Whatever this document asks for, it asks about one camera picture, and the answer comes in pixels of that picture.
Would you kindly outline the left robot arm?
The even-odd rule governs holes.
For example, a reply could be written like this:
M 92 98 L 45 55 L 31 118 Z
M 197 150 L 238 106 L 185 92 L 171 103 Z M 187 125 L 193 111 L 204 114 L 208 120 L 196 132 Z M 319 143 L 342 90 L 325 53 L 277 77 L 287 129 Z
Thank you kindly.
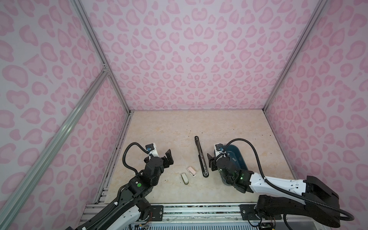
M 163 219 L 163 206 L 152 206 L 145 198 L 159 183 L 165 168 L 173 165 L 171 150 L 152 157 L 145 169 L 120 187 L 117 197 L 77 230 L 144 230 Z

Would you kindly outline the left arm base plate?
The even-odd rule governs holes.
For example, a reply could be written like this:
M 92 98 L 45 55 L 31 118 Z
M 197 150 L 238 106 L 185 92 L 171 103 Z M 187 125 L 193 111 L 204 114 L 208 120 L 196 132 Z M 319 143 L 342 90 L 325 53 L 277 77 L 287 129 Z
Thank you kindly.
M 147 221 L 153 221 L 158 222 L 163 220 L 163 205 L 153 205 L 149 206 L 143 211 L 143 217 L 142 220 Z

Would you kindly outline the black stapler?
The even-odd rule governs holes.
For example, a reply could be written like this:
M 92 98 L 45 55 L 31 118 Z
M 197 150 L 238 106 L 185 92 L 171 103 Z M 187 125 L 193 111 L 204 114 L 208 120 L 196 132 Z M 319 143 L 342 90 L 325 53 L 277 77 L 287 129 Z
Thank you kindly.
M 208 171 L 208 168 L 207 168 L 207 165 L 206 165 L 206 161 L 205 161 L 205 158 L 204 158 L 204 154 L 203 154 L 198 136 L 195 136 L 195 144 L 196 144 L 196 147 L 197 147 L 197 150 L 198 150 L 198 158 L 199 158 L 199 162 L 200 162 L 202 175 L 203 175 L 203 177 L 208 178 L 209 177 L 209 171 Z

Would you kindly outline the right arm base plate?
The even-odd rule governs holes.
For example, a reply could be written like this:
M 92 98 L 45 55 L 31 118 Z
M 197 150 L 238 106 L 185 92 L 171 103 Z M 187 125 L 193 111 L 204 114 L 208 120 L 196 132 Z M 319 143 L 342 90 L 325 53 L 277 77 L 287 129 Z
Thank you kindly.
M 241 204 L 239 205 L 239 208 L 242 220 L 260 220 L 255 212 L 255 204 Z

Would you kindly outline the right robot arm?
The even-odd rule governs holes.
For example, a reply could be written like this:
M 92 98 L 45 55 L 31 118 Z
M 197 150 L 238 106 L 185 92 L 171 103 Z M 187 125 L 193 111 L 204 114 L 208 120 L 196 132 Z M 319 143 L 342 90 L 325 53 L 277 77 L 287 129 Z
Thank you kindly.
M 260 217 L 274 215 L 307 216 L 318 223 L 339 228 L 339 196 L 330 187 L 314 176 L 305 180 L 287 180 L 262 176 L 240 168 L 228 154 L 213 157 L 207 155 L 212 171 L 219 171 L 226 185 L 237 191 L 259 195 L 254 208 Z

